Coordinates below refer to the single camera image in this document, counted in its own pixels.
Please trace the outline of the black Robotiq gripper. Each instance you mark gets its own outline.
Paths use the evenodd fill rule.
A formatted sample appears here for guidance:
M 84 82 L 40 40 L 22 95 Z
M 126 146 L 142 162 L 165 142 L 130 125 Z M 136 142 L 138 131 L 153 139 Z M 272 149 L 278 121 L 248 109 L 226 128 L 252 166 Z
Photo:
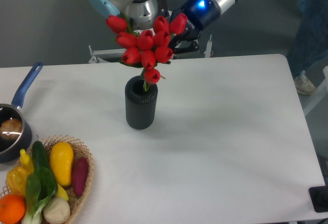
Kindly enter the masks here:
M 220 17 L 220 9 L 212 0 L 187 0 L 179 9 L 172 11 L 170 21 L 173 21 L 179 14 L 184 13 L 187 20 L 187 33 L 182 38 L 175 35 L 169 42 L 168 47 L 174 54 L 196 52 L 199 44 L 195 41 L 200 37 L 201 32 Z M 188 46 L 178 47 L 182 40 L 192 40 Z

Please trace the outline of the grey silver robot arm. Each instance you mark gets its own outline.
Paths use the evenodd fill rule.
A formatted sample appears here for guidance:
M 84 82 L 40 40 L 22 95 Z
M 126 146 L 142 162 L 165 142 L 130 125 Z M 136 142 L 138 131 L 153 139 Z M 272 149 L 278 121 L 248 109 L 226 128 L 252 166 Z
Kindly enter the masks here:
M 171 43 L 175 54 L 199 50 L 201 32 L 238 0 L 187 0 L 180 8 L 169 11 L 165 0 L 89 0 L 103 17 L 126 15 L 134 30 L 151 29 L 157 16 L 173 20 L 179 13 L 187 15 L 187 25 L 182 36 Z

